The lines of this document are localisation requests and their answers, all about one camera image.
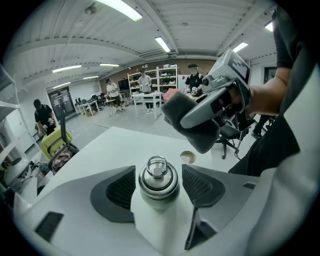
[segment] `bottle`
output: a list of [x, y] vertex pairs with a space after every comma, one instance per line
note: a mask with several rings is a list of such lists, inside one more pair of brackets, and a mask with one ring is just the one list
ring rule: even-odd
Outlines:
[[163, 156], [150, 157], [138, 180], [142, 198], [154, 209], [167, 209], [178, 198], [177, 171]]

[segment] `person in white shirt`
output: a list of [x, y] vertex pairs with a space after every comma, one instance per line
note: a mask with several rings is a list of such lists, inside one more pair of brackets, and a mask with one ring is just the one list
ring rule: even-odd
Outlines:
[[105, 80], [105, 83], [106, 83], [106, 96], [107, 97], [110, 96], [111, 100], [114, 100], [115, 103], [118, 105], [117, 111], [124, 111], [123, 104], [120, 99], [118, 86], [114, 82], [111, 82], [109, 78]]
[[[142, 87], [142, 92], [144, 94], [150, 94], [151, 92], [151, 77], [146, 74], [144, 68], [140, 69], [141, 76], [138, 79], [138, 83], [140, 87]], [[154, 104], [146, 102], [146, 112], [145, 113], [152, 113], [154, 111]]]

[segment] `white shirt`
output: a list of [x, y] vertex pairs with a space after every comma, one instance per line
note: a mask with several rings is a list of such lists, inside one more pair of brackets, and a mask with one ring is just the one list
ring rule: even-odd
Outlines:
[[106, 91], [109, 93], [110, 97], [117, 97], [119, 92], [116, 90], [118, 86], [112, 82], [111, 84], [106, 85]]
[[150, 92], [150, 88], [148, 85], [151, 84], [151, 77], [148, 75], [145, 75], [145, 77], [140, 76], [138, 79], [139, 85], [142, 85], [142, 91], [144, 93]]

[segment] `brown wall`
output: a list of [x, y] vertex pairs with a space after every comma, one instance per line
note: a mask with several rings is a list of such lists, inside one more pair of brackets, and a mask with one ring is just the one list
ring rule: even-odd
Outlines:
[[[148, 64], [148, 70], [155, 70], [156, 67], [163, 68], [164, 64], [177, 64], [178, 74], [181, 74], [181, 75], [189, 74], [189, 70], [188, 70], [189, 64], [197, 64], [199, 68], [199, 73], [205, 76], [210, 71], [210, 69], [215, 64], [215, 62], [216, 62], [215, 60], [211, 60], [211, 59], [177, 58], [177, 59], [155, 61], [147, 64]], [[118, 73], [112, 74], [107, 78], [110, 78], [114, 83], [118, 84], [118, 81], [128, 78], [128, 73], [129, 75], [138, 73], [141, 67], [142, 65], [134, 66], [131, 69], [125, 69]], [[100, 80], [100, 87], [102, 92], [105, 92], [107, 90], [105, 82], [106, 82], [105, 78]]]

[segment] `ceiling light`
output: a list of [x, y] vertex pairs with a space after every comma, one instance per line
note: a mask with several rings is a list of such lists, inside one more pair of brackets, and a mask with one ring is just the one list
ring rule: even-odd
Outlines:
[[165, 41], [162, 39], [161, 36], [156, 37], [155, 40], [156, 40], [156, 41], [158, 42], [158, 44], [164, 49], [164, 51], [165, 51], [166, 53], [171, 52], [170, 49], [169, 49], [169, 47], [168, 47], [168, 45], [165, 43]]
[[236, 52], [239, 52], [242, 48], [245, 48], [248, 44], [245, 43], [245, 42], [242, 42], [240, 43], [236, 48], [233, 49], [233, 51], [236, 53]]
[[274, 26], [273, 26], [273, 24], [272, 24], [272, 21], [270, 21], [269, 23], [267, 23], [267, 24], [265, 25], [265, 28], [266, 28], [267, 30], [273, 32], [273, 31], [274, 31]]
[[125, 2], [121, 0], [96, 0], [100, 3], [103, 3], [107, 6], [110, 6], [113, 9], [116, 9], [120, 13], [127, 15], [130, 19], [134, 20], [135, 22], [142, 19], [142, 15], [138, 13], [135, 9], [131, 8]]
[[100, 66], [119, 67], [118, 64], [103, 64], [103, 63], [101, 63]]
[[76, 66], [66, 66], [63, 68], [58, 68], [55, 70], [52, 70], [52, 73], [56, 73], [56, 72], [60, 72], [60, 71], [64, 71], [64, 70], [71, 70], [71, 69], [76, 69], [76, 68], [81, 68], [82, 65], [76, 65]]
[[66, 82], [66, 83], [57, 85], [57, 86], [53, 87], [52, 89], [55, 89], [55, 88], [58, 88], [58, 87], [61, 87], [61, 86], [66, 86], [66, 85], [69, 85], [69, 84], [71, 84], [71, 82]]
[[98, 78], [98, 77], [99, 77], [98, 75], [95, 75], [95, 76], [84, 77], [83, 79], [91, 79], [91, 78]]

